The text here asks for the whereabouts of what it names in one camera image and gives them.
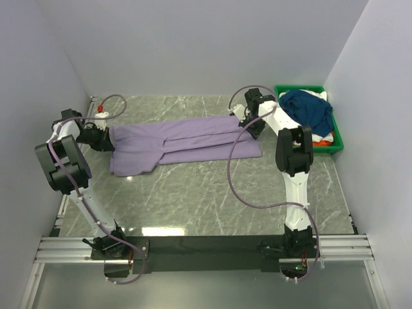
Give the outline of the purple t shirt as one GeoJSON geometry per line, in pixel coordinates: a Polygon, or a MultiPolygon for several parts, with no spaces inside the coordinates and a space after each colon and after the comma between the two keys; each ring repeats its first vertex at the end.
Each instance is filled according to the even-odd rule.
{"type": "Polygon", "coordinates": [[[158,165],[262,156],[258,141],[241,133],[235,116],[183,119],[152,124],[116,124],[110,128],[115,147],[109,171],[115,176],[152,172],[158,165]]]}

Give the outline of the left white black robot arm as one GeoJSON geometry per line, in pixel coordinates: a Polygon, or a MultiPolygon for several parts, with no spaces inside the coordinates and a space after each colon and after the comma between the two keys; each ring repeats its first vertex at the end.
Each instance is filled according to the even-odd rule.
{"type": "Polygon", "coordinates": [[[108,259],[123,259],[131,252],[123,230],[98,200],[92,184],[91,169],[80,144],[100,152],[115,150],[106,122],[85,121],[73,109],[61,112],[52,124],[52,136],[35,147],[43,173],[54,191],[66,195],[81,211],[93,231],[93,239],[83,240],[95,252],[108,259]]]}

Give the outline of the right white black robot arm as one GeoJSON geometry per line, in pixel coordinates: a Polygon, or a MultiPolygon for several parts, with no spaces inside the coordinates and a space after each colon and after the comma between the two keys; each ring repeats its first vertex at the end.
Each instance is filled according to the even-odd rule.
{"type": "Polygon", "coordinates": [[[285,256],[296,257],[314,248],[315,224],[308,212],[308,176],[314,161],[312,131],[308,126],[293,124],[273,95],[263,95],[260,86],[245,88],[247,106],[244,115],[234,108],[239,125],[257,139],[269,127],[277,136],[275,161],[286,189],[286,219],[282,245],[276,249],[285,256]]]}

